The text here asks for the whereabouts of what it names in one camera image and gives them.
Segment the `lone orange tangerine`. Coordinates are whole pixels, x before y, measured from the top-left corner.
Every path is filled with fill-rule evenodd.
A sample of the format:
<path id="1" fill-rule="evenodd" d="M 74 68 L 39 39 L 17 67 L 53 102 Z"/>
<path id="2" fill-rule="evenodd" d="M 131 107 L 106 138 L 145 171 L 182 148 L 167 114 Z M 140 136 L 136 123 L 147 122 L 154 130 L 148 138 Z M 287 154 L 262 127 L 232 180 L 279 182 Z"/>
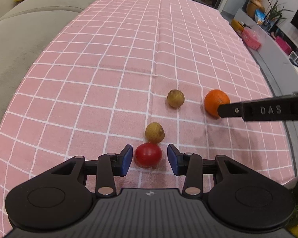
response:
<path id="1" fill-rule="evenodd" d="M 204 98 L 204 109 L 214 118 L 219 118 L 217 109 L 220 105 L 229 104 L 230 99 L 228 95 L 218 89 L 209 91 Z"/>

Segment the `red cherry tomato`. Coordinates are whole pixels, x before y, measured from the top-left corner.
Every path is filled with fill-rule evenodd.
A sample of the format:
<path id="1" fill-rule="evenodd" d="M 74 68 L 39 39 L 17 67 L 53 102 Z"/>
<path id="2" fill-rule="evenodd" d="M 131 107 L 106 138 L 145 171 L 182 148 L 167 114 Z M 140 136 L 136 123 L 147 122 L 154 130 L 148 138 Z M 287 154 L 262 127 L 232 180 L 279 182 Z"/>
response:
<path id="1" fill-rule="evenodd" d="M 142 168 L 156 167 L 163 156 L 160 147 L 153 143 L 139 145 L 134 153 L 135 163 Z"/>

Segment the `white marble tv bench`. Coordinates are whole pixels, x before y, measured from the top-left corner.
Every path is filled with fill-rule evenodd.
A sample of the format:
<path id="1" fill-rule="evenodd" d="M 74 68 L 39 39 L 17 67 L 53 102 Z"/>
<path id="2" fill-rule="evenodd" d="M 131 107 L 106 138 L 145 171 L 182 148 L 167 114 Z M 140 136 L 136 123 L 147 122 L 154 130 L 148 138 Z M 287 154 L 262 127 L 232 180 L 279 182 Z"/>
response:
<path id="1" fill-rule="evenodd" d="M 234 19 L 245 23 L 258 35 L 261 46 L 258 50 L 249 49 L 260 66 L 272 93 L 275 96 L 291 95 L 298 92 L 298 73 L 287 54 L 259 25 L 245 12 L 238 9 Z"/>

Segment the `brown longan behind orange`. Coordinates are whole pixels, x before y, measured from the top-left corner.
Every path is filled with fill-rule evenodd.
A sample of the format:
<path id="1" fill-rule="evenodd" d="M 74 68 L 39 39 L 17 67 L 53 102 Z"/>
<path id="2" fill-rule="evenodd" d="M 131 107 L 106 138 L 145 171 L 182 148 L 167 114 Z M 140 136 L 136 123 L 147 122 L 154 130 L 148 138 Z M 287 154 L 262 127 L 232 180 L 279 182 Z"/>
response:
<path id="1" fill-rule="evenodd" d="M 160 123 L 150 123 L 145 130 L 145 138 L 148 142 L 158 144 L 165 138 L 165 132 Z"/>

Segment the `far brown longan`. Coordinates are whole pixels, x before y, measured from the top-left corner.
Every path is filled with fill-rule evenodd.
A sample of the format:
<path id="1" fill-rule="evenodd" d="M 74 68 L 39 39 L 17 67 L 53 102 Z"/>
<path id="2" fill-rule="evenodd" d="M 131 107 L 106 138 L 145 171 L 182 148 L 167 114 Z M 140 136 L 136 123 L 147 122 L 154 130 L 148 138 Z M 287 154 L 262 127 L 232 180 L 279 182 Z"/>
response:
<path id="1" fill-rule="evenodd" d="M 170 107 L 179 108 L 185 102 L 185 96 L 180 90 L 173 89 L 167 95 L 167 102 Z"/>

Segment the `magenta box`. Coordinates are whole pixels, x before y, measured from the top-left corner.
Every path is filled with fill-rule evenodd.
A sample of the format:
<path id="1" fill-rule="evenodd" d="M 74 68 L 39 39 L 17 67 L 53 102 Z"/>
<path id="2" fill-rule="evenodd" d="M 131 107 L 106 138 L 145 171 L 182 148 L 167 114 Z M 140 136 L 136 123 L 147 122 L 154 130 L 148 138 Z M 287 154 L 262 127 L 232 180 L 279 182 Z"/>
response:
<path id="1" fill-rule="evenodd" d="M 276 43 L 279 45 L 279 47 L 287 54 L 290 55 L 292 52 L 292 48 L 290 45 L 283 40 L 280 36 L 276 37 Z"/>

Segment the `pink box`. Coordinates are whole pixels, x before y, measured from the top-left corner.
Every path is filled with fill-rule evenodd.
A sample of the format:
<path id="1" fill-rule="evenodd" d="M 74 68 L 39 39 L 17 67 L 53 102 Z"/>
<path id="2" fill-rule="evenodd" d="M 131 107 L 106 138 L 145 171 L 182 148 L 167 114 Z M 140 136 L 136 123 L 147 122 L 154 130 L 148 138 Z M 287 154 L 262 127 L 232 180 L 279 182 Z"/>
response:
<path id="1" fill-rule="evenodd" d="M 258 50 L 261 46 L 258 34 L 249 27 L 244 28 L 241 33 L 241 38 L 249 48 L 255 51 Z"/>

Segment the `orange box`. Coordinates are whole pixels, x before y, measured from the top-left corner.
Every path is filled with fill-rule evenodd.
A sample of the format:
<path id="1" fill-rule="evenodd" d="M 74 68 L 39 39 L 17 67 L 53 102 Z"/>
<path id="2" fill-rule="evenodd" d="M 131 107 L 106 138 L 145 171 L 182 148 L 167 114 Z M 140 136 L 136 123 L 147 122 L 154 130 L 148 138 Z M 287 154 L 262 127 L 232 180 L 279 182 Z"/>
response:
<path id="1" fill-rule="evenodd" d="M 231 27 L 234 29 L 234 31 L 241 35 L 242 32 L 244 31 L 244 26 L 242 23 L 240 23 L 239 21 L 232 19 L 231 23 L 230 23 Z"/>

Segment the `green potted plant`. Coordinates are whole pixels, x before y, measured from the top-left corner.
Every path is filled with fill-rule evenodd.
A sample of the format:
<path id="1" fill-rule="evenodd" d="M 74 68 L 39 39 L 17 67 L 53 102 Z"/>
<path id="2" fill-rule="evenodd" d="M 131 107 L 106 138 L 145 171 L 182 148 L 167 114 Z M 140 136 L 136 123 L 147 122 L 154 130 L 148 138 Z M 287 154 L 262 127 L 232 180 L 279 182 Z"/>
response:
<path id="1" fill-rule="evenodd" d="M 274 4 L 270 1 L 268 1 L 268 3 L 270 8 L 265 15 L 265 27 L 272 28 L 278 20 L 285 19 L 285 17 L 283 17 L 283 12 L 293 12 L 293 10 L 285 9 L 284 3 L 278 3 L 278 0 L 276 0 Z"/>

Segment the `blue snack bag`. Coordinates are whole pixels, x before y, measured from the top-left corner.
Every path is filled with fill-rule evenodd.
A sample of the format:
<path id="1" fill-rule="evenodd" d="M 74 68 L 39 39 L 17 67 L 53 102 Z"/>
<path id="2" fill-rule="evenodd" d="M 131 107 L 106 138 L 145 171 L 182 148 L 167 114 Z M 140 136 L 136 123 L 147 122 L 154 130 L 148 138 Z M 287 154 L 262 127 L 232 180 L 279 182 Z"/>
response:
<path id="1" fill-rule="evenodd" d="M 257 25 L 262 25 L 265 20 L 265 13 L 262 12 L 260 9 L 256 9 L 255 11 L 255 22 Z"/>

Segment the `pink checkered tablecloth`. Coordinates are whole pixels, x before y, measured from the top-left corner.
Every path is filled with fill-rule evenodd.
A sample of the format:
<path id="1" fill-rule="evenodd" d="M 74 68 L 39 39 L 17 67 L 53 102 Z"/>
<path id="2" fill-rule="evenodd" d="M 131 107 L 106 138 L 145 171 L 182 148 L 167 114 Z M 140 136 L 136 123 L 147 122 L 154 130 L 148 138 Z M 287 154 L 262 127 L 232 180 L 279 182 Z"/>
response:
<path id="1" fill-rule="evenodd" d="M 172 108 L 168 93 L 185 102 Z M 281 122 L 216 120 L 213 89 L 232 102 L 271 96 L 259 66 L 220 13 L 189 0 L 96 0 L 24 75 L 0 125 L 0 237 L 18 184 L 75 155 L 87 160 L 145 142 L 157 122 L 182 152 L 224 154 L 279 183 L 294 176 Z"/>

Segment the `brown round vase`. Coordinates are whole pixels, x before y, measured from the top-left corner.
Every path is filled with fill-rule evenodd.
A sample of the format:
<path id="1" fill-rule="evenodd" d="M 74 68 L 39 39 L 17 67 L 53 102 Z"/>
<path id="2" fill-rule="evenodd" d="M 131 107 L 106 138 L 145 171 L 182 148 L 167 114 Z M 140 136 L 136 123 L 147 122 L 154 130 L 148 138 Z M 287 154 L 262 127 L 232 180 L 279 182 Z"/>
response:
<path id="1" fill-rule="evenodd" d="M 262 3 L 259 0 L 249 0 L 247 3 L 247 15 L 254 19 L 255 18 L 255 12 L 259 9 L 259 11 L 262 11 Z"/>

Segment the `beige sofa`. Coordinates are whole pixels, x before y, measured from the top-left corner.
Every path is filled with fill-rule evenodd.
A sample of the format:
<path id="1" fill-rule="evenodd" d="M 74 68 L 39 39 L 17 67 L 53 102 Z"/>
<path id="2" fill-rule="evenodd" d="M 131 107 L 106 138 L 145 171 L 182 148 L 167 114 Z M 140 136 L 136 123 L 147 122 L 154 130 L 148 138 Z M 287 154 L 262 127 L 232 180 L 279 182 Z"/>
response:
<path id="1" fill-rule="evenodd" d="M 95 0 L 0 0 L 0 123 L 17 87 L 56 35 Z"/>

